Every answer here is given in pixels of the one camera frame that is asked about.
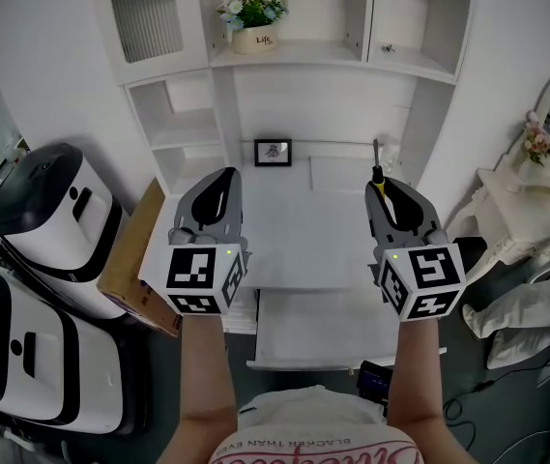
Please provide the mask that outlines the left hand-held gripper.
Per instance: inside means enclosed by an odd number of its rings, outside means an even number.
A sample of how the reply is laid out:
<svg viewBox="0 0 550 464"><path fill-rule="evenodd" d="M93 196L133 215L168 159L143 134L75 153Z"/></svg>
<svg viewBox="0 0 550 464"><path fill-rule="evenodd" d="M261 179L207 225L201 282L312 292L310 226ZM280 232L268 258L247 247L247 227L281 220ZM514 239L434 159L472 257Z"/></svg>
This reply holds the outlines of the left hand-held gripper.
<svg viewBox="0 0 550 464"><path fill-rule="evenodd" d="M153 231L138 277L178 314L226 315L247 272L242 224L240 171L221 168L181 197L170 232Z"/></svg>

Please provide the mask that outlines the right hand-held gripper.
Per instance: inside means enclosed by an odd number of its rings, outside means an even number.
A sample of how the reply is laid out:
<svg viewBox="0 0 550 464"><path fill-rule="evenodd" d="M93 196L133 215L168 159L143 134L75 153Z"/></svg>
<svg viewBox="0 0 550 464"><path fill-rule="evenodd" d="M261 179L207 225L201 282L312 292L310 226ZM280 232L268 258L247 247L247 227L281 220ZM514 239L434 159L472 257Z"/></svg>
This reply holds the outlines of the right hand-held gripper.
<svg viewBox="0 0 550 464"><path fill-rule="evenodd" d="M376 242L374 284L401 322L451 313L466 288L459 247L442 230L433 204L411 186L386 177L384 193L372 182L364 200Z"/></svg>

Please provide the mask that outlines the yellow handled screwdriver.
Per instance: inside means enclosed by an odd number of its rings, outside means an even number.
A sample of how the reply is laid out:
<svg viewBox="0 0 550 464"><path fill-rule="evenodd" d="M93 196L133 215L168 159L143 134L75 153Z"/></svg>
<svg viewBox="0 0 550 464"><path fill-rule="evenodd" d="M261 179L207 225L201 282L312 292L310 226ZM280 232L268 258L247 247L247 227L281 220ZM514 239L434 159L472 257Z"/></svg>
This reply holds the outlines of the yellow handled screwdriver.
<svg viewBox="0 0 550 464"><path fill-rule="evenodd" d="M374 152L374 166L372 168L372 185L378 190L382 200L387 202L386 191L385 191L385 176L380 164L380 143L378 139L374 139L372 142L373 152Z"/></svg>

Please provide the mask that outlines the person's left forearm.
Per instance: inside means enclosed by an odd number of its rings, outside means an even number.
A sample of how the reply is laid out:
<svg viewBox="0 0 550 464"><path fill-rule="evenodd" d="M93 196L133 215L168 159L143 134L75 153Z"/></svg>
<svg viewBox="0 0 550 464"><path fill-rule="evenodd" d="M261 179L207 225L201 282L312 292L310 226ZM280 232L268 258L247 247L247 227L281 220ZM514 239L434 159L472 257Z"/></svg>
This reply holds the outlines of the person's left forearm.
<svg viewBox="0 0 550 464"><path fill-rule="evenodd" d="M238 428L221 318L186 316L182 325L180 414L157 464L208 464Z"/></svg>

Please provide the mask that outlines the person's right forearm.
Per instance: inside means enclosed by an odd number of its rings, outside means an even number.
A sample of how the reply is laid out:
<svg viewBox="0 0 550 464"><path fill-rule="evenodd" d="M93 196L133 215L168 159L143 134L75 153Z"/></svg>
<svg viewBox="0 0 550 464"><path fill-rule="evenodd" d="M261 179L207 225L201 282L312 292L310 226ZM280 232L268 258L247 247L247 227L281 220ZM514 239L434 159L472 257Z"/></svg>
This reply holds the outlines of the person's right forearm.
<svg viewBox="0 0 550 464"><path fill-rule="evenodd" d="M411 437L425 464L478 464L444 419L435 319L399 325L387 422Z"/></svg>

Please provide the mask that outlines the white desk cabinet with shelves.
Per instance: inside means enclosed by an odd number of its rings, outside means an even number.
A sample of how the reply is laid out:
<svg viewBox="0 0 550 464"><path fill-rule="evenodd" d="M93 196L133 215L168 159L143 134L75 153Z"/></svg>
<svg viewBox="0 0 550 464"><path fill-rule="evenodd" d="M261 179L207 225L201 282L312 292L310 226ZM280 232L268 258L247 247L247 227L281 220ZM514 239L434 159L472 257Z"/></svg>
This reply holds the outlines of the white desk cabinet with shelves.
<svg viewBox="0 0 550 464"><path fill-rule="evenodd" d="M252 288L371 290L364 185L423 175L456 90L475 0L287 0L276 48L236 54L222 0L94 0L105 51L162 189L242 170ZM382 45L392 44L393 53ZM254 165L255 139L292 165Z"/></svg>

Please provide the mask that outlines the brown cardboard box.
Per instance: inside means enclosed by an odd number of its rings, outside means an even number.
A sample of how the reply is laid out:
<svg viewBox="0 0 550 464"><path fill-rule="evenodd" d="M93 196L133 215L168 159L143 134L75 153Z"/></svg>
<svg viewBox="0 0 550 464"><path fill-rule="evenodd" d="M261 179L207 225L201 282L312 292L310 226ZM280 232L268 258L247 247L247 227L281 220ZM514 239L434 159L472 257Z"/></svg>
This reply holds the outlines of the brown cardboard box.
<svg viewBox="0 0 550 464"><path fill-rule="evenodd" d="M182 317L138 277L163 202L164 193L159 182L153 180L113 245L97 288L144 325L177 337Z"/></svg>

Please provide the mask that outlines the white vanity table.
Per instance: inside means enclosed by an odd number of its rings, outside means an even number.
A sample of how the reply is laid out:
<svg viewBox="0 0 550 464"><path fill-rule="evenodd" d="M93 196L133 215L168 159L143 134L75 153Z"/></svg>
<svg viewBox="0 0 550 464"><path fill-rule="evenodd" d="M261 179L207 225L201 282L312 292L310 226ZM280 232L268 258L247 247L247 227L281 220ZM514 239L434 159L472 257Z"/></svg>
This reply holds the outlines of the white vanity table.
<svg viewBox="0 0 550 464"><path fill-rule="evenodd" d="M450 241L468 237L472 230L486 243L486 250L466 273L472 284L498 263L512 265L529 260L527 281L533 283L550 272L550 196L511 192L496 172L480 169L481 187L447 226Z"/></svg>

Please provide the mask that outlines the white black machine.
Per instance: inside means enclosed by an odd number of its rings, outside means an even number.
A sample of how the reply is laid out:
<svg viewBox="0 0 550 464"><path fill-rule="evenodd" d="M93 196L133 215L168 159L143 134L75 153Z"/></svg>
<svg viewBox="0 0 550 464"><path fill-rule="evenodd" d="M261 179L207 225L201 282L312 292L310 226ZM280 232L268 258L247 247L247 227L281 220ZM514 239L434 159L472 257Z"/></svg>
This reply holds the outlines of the white black machine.
<svg viewBox="0 0 550 464"><path fill-rule="evenodd" d="M0 184L0 252L83 315L126 312L97 288L128 214L82 151L55 143L30 152Z"/></svg>
<svg viewBox="0 0 550 464"><path fill-rule="evenodd" d="M145 426L147 387L130 343L0 274L0 412L129 435Z"/></svg>

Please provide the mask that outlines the black electronic device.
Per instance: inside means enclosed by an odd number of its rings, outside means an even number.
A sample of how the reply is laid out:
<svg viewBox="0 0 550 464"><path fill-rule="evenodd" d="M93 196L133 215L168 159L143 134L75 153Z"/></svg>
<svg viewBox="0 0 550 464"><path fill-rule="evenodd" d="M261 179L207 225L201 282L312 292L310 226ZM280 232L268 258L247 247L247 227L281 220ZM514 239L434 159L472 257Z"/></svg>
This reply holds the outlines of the black electronic device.
<svg viewBox="0 0 550 464"><path fill-rule="evenodd" d="M358 373L359 396L375 403L388 400L392 370L374 362L363 361Z"/></svg>

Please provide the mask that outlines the pink flower bouquet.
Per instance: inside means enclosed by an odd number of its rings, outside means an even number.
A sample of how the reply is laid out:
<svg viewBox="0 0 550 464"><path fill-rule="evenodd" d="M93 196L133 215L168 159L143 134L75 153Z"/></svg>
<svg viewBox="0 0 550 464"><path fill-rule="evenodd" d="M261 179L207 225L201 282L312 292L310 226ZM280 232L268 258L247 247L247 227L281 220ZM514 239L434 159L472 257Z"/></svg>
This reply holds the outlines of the pink flower bouquet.
<svg viewBox="0 0 550 464"><path fill-rule="evenodd" d="M529 111L524 126L523 148L531 162L543 166L550 157L550 135L543 129L534 111Z"/></svg>

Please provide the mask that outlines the potted white blue flowers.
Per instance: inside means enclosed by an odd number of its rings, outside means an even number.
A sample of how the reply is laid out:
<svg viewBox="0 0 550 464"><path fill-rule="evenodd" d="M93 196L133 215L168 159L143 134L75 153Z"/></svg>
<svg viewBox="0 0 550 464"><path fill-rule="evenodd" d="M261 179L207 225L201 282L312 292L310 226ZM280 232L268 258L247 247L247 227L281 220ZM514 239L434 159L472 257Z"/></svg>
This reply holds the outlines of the potted white blue flowers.
<svg viewBox="0 0 550 464"><path fill-rule="evenodd" d="M236 54L270 51L277 46L277 24L288 15L287 0L222 0L217 13L231 31Z"/></svg>

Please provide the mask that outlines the person's cream shirt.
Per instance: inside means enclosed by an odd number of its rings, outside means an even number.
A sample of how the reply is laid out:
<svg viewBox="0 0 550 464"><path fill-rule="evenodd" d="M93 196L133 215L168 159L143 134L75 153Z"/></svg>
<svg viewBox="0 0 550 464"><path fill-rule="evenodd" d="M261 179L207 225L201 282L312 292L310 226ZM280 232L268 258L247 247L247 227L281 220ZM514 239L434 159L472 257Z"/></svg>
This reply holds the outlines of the person's cream shirt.
<svg viewBox="0 0 550 464"><path fill-rule="evenodd" d="M424 464L384 407L323 386L272 391L241 408L209 464Z"/></svg>

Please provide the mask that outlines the black picture frame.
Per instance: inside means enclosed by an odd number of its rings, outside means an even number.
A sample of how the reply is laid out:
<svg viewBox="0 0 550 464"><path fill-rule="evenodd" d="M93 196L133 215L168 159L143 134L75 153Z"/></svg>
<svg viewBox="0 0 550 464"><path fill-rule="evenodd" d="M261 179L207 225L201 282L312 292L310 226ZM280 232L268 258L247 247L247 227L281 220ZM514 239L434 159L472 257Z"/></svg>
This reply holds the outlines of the black picture frame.
<svg viewBox="0 0 550 464"><path fill-rule="evenodd" d="M286 167L292 165L291 139L255 139L253 141L254 165L258 167Z"/></svg>

